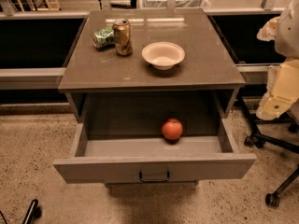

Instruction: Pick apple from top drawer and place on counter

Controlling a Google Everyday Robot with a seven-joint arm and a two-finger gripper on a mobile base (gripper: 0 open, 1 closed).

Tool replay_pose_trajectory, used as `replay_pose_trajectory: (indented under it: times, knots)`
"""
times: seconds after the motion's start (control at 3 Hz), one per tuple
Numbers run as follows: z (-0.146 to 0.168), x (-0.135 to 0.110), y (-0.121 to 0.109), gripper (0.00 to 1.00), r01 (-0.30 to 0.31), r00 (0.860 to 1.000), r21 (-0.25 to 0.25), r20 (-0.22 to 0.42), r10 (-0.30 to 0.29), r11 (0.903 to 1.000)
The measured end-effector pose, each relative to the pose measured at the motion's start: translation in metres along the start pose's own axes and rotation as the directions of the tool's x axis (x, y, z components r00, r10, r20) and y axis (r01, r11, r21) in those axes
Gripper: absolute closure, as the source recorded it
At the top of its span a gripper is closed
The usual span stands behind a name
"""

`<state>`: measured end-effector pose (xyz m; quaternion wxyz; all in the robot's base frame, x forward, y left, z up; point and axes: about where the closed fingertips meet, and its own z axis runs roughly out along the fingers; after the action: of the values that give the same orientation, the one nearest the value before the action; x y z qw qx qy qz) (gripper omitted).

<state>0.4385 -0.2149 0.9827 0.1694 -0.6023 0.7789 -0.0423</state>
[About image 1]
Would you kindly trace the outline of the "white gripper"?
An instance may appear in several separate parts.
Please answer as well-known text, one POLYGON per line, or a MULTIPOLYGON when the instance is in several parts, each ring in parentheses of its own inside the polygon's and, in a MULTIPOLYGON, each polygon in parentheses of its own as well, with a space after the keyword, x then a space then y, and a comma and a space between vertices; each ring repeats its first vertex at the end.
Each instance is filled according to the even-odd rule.
MULTIPOLYGON (((257 38, 271 41, 276 38, 279 17, 270 19, 258 32, 257 38)), ((268 68, 267 91, 263 95, 256 116, 263 120, 279 118, 299 99, 299 60, 287 60, 268 68)))

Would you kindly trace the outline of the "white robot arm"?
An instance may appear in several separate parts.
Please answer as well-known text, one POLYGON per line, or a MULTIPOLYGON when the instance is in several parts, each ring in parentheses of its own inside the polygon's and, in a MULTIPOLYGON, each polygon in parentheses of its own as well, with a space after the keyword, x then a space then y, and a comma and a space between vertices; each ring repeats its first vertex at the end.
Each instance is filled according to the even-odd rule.
POLYGON ((275 51, 286 60, 268 68, 267 92, 256 115, 272 120, 288 111, 299 99, 299 0, 292 0, 279 17, 269 20, 258 32, 262 41, 275 41, 275 51))

